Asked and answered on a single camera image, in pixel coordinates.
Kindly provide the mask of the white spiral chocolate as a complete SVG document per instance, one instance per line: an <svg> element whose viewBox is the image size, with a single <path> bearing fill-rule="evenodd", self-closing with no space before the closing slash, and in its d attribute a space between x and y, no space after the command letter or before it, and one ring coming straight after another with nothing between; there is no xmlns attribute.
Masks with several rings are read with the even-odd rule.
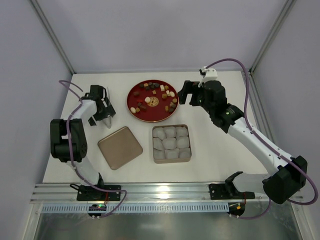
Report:
<svg viewBox="0 0 320 240"><path fill-rule="evenodd" d="M146 98L144 99L144 101L145 101L146 103L149 103L149 102L151 101L151 98L150 98L150 97L146 97Z"/></svg>

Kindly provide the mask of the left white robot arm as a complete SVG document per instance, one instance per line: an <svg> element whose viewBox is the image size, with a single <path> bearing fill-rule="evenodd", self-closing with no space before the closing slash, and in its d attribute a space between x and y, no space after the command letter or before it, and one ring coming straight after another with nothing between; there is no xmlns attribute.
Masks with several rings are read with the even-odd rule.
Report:
<svg viewBox="0 0 320 240"><path fill-rule="evenodd" d="M50 153L53 158L70 166L83 186L106 192L101 174L87 157L85 125L96 126L101 122L108 129L112 127L116 111L110 101L109 89L91 85L84 96L79 96L74 90L70 92L78 98L78 104L66 118L50 122Z"/></svg>

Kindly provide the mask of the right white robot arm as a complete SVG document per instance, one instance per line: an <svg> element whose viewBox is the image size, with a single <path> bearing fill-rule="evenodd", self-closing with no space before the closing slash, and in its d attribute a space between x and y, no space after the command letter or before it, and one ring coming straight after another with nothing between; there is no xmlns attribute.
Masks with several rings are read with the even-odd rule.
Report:
<svg viewBox="0 0 320 240"><path fill-rule="evenodd" d="M199 86L186 80L178 92L183 105L191 95L190 105L200 106L212 123L238 140L264 166L266 174L247 174L238 171L225 180L230 195L236 192L266 194L273 202L283 204L306 184L308 163L302 156L293 157L278 147L246 122L244 113L227 102L226 90L217 80Z"/></svg>

